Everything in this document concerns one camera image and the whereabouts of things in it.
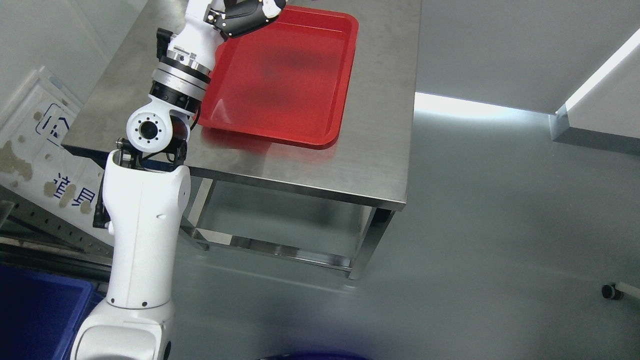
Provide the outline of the blue robot base edge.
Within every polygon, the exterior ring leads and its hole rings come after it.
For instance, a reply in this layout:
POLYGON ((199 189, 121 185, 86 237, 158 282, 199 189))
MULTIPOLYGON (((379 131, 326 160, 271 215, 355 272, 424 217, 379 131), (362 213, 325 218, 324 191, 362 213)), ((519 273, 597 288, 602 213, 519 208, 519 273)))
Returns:
POLYGON ((368 358, 350 353, 303 351, 261 357, 260 360, 368 360, 368 358))

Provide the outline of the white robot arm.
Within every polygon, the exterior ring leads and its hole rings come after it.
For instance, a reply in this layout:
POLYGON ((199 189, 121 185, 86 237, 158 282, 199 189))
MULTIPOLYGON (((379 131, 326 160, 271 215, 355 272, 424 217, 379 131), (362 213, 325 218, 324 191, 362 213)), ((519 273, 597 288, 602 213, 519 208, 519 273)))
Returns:
POLYGON ((172 344, 174 260, 191 191, 189 120, 210 83, 217 46, 171 41, 158 59, 148 104, 126 123, 106 159, 99 219, 114 237, 104 299, 78 328, 72 360, 166 360, 172 344))

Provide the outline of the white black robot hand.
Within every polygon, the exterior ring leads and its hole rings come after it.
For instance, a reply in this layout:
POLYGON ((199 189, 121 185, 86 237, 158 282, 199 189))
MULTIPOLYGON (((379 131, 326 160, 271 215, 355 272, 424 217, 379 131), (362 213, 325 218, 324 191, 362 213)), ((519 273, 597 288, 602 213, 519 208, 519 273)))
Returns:
POLYGON ((190 0, 185 26, 172 34, 164 55, 191 68, 214 69, 217 47, 274 23, 286 0, 190 0))

